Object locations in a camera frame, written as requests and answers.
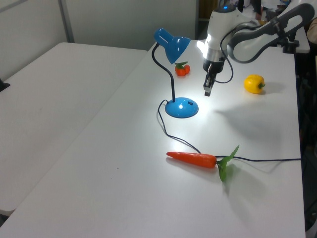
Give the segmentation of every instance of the desk lamp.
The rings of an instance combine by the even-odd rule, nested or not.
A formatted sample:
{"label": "desk lamp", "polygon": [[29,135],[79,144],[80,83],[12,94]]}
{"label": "desk lamp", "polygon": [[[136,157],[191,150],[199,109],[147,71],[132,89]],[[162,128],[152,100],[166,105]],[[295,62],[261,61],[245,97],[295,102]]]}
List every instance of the desk lamp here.
{"label": "desk lamp", "polygon": [[190,42],[190,39],[185,37],[173,37],[163,28],[157,30],[154,33],[154,39],[157,44],[152,50],[152,58],[159,67],[164,69],[169,74],[172,86],[172,100],[167,102],[165,106],[165,111],[167,114],[175,118],[192,117],[198,112],[197,103],[189,98],[175,98],[174,77],[167,68],[165,68],[155,59],[154,56],[155,50],[161,45],[165,48],[165,53],[168,61],[173,64],[185,51]]}

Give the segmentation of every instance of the toy carrot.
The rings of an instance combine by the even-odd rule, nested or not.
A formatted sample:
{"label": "toy carrot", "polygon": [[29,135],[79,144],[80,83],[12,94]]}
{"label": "toy carrot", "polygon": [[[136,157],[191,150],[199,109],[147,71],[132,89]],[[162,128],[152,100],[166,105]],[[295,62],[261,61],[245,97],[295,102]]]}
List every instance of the toy carrot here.
{"label": "toy carrot", "polygon": [[239,149],[239,146],[235,148],[235,150],[231,153],[231,155],[224,157],[220,161],[217,161],[216,156],[208,155],[208,154],[167,152],[167,155],[174,159],[177,159],[192,165],[205,167],[205,168],[214,168],[217,164],[219,169],[220,179],[221,181],[225,181],[227,162],[229,162],[234,157],[238,149]]}
{"label": "toy carrot", "polygon": [[167,155],[174,159],[205,168],[214,168],[217,163],[217,158],[208,154],[167,152]]}

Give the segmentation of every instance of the lamp shade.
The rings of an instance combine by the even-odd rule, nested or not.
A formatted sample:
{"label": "lamp shade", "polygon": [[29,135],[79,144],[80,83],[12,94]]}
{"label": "lamp shade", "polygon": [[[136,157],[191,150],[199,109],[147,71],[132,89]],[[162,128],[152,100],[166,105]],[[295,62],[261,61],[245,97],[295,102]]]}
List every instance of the lamp shade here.
{"label": "lamp shade", "polygon": [[170,63],[177,61],[190,42],[190,39],[186,37],[173,37],[163,28],[154,33],[154,39],[165,48],[165,53]]}

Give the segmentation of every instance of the black cable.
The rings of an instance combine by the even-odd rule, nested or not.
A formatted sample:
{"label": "black cable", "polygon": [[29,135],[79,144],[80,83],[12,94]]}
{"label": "black cable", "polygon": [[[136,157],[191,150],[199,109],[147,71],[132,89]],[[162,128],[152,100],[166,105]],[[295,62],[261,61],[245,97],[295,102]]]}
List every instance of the black cable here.
{"label": "black cable", "polygon": [[232,65],[231,65],[231,62],[230,62],[230,60],[228,59],[228,57],[227,57],[227,55],[224,53],[224,51],[223,51],[223,48],[222,48],[222,42],[224,41],[224,39],[229,35],[229,34],[231,34],[233,31],[235,30],[235,28],[234,29],[232,29],[231,31],[229,31],[227,34],[225,34],[225,36],[222,38],[222,40],[220,41],[220,49],[221,49],[221,52],[222,52],[222,54],[224,55],[224,57],[225,57],[225,59],[228,61],[228,64],[230,65],[230,68],[231,68],[231,78],[228,80],[228,81],[226,81],[226,82],[220,82],[220,81],[215,81],[215,82],[217,82],[217,83],[228,83],[228,82],[230,82],[231,80],[232,80],[232,78],[233,78],[233,67],[232,67]]}
{"label": "black cable", "polygon": [[[245,27],[242,27],[241,29],[239,29],[239,31],[240,31],[240,30],[243,30],[243,29],[255,30],[255,29],[259,28],[259,27],[261,27],[261,26],[255,26],[255,27],[245,26]],[[217,83],[228,83],[228,82],[230,82],[230,81],[232,80],[232,78],[233,78],[233,67],[232,67],[232,64],[231,64],[231,62],[230,62],[228,56],[224,53],[224,50],[223,50],[223,48],[222,48],[222,42],[224,41],[224,39],[225,39],[229,34],[231,34],[232,32],[234,32],[236,29],[237,29],[237,28],[233,28],[231,31],[229,31],[227,34],[225,34],[225,36],[224,36],[224,37],[222,38],[222,40],[220,41],[220,49],[221,49],[221,52],[222,52],[224,58],[228,61],[228,64],[229,64],[230,69],[231,69],[231,77],[230,77],[230,79],[229,79],[228,81],[226,81],[226,82],[220,82],[220,81],[215,80],[215,82],[217,82]]]}
{"label": "black cable", "polygon": [[[223,158],[226,157],[227,155],[217,155],[216,158]],[[235,159],[239,160],[246,160],[246,161],[251,161],[251,162],[272,162],[272,161],[294,161],[294,160],[301,160],[300,158],[295,158],[295,159],[276,159],[276,160],[251,160],[239,156],[233,156]]]}
{"label": "black cable", "polygon": [[160,120],[162,121],[163,129],[164,129],[165,135],[167,135],[168,137],[170,137],[170,138],[172,138],[172,139],[174,139],[174,140],[181,141],[181,142],[185,143],[187,146],[191,147],[192,149],[196,150],[198,153],[201,154],[201,152],[200,152],[195,146],[193,146],[192,144],[188,143],[186,140],[184,140],[184,139],[182,139],[182,138],[179,138],[179,137],[176,137],[176,136],[169,135],[169,134],[167,133],[164,120],[163,120],[162,115],[160,114],[160,111],[159,111],[161,105],[162,105],[163,102],[165,102],[165,101],[168,103],[168,100],[165,99],[165,100],[163,100],[163,101],[159,104],[159,107],[158,107],[158,115],[159,115],[159,117],[160,117]]}

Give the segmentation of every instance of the green stem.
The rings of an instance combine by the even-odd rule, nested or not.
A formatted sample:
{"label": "green stem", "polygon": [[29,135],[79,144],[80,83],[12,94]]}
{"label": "green stem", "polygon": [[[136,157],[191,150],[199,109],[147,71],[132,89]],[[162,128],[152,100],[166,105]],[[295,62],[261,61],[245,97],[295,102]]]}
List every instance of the green stem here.
{"label": "green stem", "polygon": [[260,89],[263,88],[264,86],[265,86],[265,84],[262,84],[262,83],[259,84]]}

